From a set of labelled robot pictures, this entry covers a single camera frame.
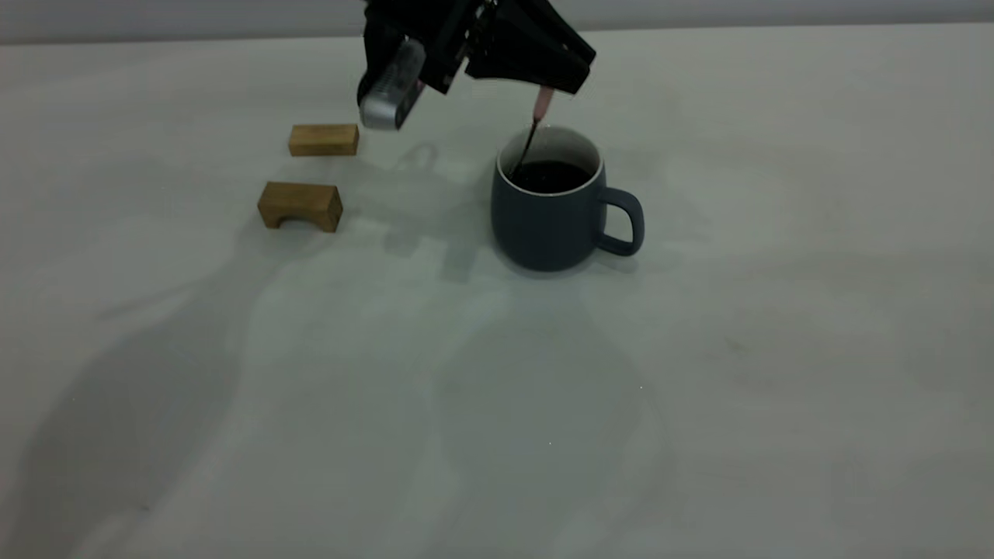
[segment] wooden block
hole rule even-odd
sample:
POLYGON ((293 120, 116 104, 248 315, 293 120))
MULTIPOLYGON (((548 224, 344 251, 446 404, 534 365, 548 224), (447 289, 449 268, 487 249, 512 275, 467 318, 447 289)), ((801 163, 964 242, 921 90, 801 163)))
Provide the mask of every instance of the wooden block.
POLYGON ((269 182, 258 199, 258 212, 270 229, 278 229, 287 218, 295 218, 334 233, 342 218, 342 199, 335 186, 269 182))
POLYGON ((290 132, 290 155, 355 155, 359 149, 356 124, 297 124, 290 132))

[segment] stirring stick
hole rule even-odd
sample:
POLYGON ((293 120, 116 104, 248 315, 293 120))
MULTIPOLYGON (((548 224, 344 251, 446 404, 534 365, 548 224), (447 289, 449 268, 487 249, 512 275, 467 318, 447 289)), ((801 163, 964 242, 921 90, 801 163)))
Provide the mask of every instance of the stirring stick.
POLYGON ((535 111, 532 113, 532 131, 528 134, 528 141, 525 142, 525 150, 521 152, 521 159, 518 160, 518 164, 511 171, 512 180, 514 180, 518 171, 521 170, 521 166, 525 164, 525 156, 528 155, 528 150, 532 147, 532 140, 535 139, 535 131, 539 129, 539 122, 542 122, 549 112, 549 105, 553 102, 553 93, 555 92, 556 90, 545 87, 539 90, 539 98, 535 101, 535 111))

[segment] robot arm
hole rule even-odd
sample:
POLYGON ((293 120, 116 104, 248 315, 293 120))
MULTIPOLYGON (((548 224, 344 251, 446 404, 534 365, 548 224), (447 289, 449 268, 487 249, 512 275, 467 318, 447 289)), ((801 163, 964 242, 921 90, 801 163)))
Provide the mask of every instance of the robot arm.
POLYGON ((477 79, 576 93, 596 52, 548 0, 368 0, 363 123, 400 129, 424 86, 448 93, 466 59, 477 79))

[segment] wooden arch block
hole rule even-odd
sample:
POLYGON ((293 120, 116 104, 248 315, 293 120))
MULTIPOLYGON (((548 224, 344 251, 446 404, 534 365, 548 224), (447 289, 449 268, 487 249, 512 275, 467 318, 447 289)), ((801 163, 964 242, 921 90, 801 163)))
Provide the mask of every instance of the wooden arch block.
POLYGON ((278 229, 286 219, 301 219, 334 233, 342 218, 342 200, 335 186, 269 182, 258 199, 258 212, 270 229, 278 229))

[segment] mug handle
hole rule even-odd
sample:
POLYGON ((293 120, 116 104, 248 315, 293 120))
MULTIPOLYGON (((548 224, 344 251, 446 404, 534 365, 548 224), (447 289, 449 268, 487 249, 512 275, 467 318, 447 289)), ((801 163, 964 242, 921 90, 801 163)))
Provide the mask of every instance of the mug handle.
POLYGON ((642 215, 642 204, 638 198, 623 190, 604 188, 600 193, 600 201, 610 206, 615 206, 624 210, 631 220, 631 243, 615 239, 610 235, 601 235, 597 241, 597 246, 614 255, 630 257, 642 248, 645 241, 645 217, 642 215))

